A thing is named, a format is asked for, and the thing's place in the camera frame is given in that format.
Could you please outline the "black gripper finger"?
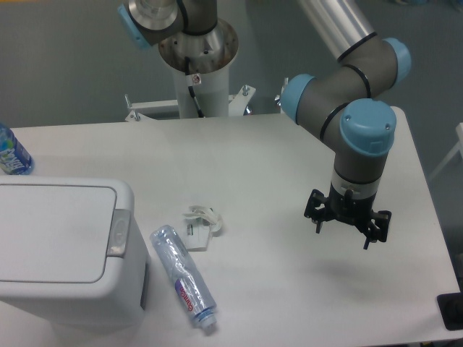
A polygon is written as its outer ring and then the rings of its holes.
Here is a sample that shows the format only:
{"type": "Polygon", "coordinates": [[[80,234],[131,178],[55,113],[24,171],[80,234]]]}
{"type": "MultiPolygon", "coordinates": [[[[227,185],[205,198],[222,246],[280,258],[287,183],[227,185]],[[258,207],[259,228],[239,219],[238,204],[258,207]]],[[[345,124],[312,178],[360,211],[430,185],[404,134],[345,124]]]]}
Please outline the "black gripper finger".
{"type": "Polygon", "coordinates": [[[365,236],[364,250],[367,250],[371,243],[387,241],[391,216],[392,213],[388,210],[378,212],[371,210],[369,218],[360,223],[357,229],[365,236]]]}
{"type": "Polygon", "coordinates": [[[324,222],[332,220],[332,211],[329,206],[330,199],[317,189],[311,191],[304,216],[309,218],[315,225],[315,232],[319,234],[324,222]]]}

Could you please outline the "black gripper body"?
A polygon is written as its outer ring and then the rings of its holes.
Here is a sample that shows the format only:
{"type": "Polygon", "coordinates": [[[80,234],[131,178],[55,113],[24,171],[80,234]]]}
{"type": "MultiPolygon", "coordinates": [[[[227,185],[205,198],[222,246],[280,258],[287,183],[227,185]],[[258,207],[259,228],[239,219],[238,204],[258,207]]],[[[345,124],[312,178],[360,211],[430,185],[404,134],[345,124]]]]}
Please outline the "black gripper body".
{"type": "Polygon", "coordinates": [[[328,220],[337,220],[351,226],[366,226],[371,219],[371,211],[376,194],[355,199],[352,194],[342,195],[333,187],[330,188],[326,203],[328,220]]]}

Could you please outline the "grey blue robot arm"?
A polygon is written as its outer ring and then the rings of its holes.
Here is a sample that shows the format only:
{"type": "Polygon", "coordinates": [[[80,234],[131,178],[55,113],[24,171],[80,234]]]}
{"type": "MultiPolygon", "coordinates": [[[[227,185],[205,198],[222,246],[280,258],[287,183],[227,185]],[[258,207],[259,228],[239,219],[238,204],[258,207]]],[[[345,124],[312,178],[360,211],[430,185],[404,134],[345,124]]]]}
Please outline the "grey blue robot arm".
{"type": "MultiPolygon", "coordinates": [[[[396,114],[378,95],[408,75],[409,50],[380,38],[354,1],[300,6],[340,65],[323,79],[297,75],[281,92],[281,110],[335,154],[330,192],[313,190],[304,215],[316,226],[331,220],[354,226],[367,244],[385,242],[391,213],[374,211],[373,203],[396,114]]],[[[124,1],[117,12],[135,44],[157,46],[173,70],[182,118],[231,114],[228,68],[238,39],[215,1],[124,1]]]]}

